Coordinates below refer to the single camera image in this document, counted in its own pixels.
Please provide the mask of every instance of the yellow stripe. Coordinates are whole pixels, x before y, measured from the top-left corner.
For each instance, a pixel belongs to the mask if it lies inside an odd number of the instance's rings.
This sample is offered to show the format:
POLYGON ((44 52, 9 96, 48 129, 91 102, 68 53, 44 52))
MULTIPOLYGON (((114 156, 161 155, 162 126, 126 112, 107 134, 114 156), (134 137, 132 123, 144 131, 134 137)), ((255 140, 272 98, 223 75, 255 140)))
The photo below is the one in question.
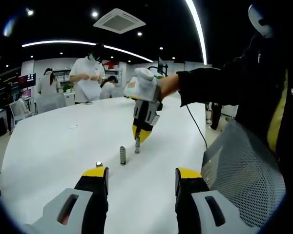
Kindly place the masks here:
POLYGON ((148 138, 148 136, 150 134, 151 134, 151 131, 146 131, 146 130, 141 129, 141 132, 140 132, 140 143, 143 143, 148 138))
POLYGON ((201 174, 191 170, 191 169, 187 169, 184 167, 178 167, 178 170, 180 171, 180 176, 181 179, 186 179, 186 178, 202 178, 201 174))
POLYGON ((106 167, 97 167, 83 173, 83 176, 103 177, 106 167))
POLYGON ((129 96, 130 98, 133 98, 133 99, 136 99, 136 100, 139 100, 138 97, 135 97, 135 96, 129 96))
POLYGON ((280 130, 281 121, 283 117, 285 103, 287 101, 287 92, 288 92, 288 70, 286 71, 286 75, 285 75, 284 89, 282 91, 281 99, 274 112, 274 115, 270 122, 268 133, 267 133, 267 141, 269 144, 269 148, 274 152, 277 145, 277 140, 278 140, 279 130, 280 130))
MULTIPOLYGON (((136 138, 136 132, 137 132, 137 126, 136 125, 132 125, 132 133, 133 133, 133 138, 136 138)), ((151 134, 151 131, 146 131, 141 129, 140 131, 140 143, 143 143, 148 136, 151 134)))

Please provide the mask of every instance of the face mask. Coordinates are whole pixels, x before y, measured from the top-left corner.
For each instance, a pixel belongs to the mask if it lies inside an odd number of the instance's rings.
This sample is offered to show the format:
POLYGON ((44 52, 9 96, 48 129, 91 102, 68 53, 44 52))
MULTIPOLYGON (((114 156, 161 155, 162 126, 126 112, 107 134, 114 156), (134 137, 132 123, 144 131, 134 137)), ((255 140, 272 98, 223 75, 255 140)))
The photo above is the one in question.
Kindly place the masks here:
POLYGON ((254 28, 265 38, 273 36, 272 28, 267 24, 264 16, 253 5, 249 7, 249 19, 254 28))
POLYGON ((88 56, 88 58, 89 58, 89 60, 91 60, 91 61, 95 61, 95 58, 93 57, 92 54, 90 54, 90 55, 88 56))
POLYGON ((88 56, 88 58, 89 58, 89 60, 91 60, 91 61, 99 61, 99 60, 100 60, 100 57, 98 57, 97 59, 95 59, 94 56, 93 56, 92 54, 90 54, 90 55, 88 56))

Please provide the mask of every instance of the white table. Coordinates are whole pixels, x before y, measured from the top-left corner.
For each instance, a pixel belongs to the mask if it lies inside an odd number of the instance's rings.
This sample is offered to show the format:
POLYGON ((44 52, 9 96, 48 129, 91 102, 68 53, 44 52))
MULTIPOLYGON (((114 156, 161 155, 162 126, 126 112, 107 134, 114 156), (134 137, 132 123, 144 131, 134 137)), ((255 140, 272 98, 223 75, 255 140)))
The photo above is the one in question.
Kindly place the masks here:
MULTIPOLYGON (((20 121, 7 146, 0 188, 20 223, 33 223, 46 203, 74 188, 102 161, 109 167, 105 234, 177 233, 175 168, 200 171, 205 145, 178 98, 164 100, 160 119, 135 154, 134 101, 119 97, 79 104, 20 121), (120 165, 125 146, 127 165, 120 165)), ((205 106, 189 108, 205 134, 205 106)))

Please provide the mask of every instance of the black jacket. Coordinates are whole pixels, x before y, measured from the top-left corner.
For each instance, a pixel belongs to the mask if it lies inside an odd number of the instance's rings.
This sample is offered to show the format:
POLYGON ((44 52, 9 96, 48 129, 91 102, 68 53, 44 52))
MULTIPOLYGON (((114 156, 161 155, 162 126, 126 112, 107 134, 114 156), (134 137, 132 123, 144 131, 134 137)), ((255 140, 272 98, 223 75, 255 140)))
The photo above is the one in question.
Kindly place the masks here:
POLYGON ((222 69, 199 68, 178 75, 182 106, 209 101, 239 105, 235 119, 268 145, 267 133, 284 89, 286 71, 287 100, 275 157, 289 197, 293 194, 293 49, 257 35, 241 57, 222 69))

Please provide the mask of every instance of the ceiling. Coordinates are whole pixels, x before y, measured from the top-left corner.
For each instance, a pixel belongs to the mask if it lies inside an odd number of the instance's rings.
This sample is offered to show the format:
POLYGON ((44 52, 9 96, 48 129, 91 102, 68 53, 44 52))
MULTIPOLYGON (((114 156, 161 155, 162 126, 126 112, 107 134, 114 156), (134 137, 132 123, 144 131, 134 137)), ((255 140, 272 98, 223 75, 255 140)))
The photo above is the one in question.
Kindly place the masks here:
MULTIPOLYGON (((42 40, 69 39, 101 42, 157 60, 203 62, 195 23, 185 0, 107 0, 59 1, 35 0, 19 3, 0 3, 0 73, 21 66, 23 61, 60 57, 83 57, 87 45, 46 44, 22 48, 21 45, 42 40), (28 16, 25 9, 33 9, 28 16), (145 26, 116 34, 92 25, 114 8, 120 8, 146 23, 145 26), (94 19, 92 11, 99 13, 94 19), (15 19, 12 34, 3 35, 9 19, 15 19)), ((205 37, 208 63, 216 67, 239 55, 254 33, 248 19, 250 1, 193 0, 205 37)), ((104 59, 146 61, 128 54, 107 50, 104 59)))

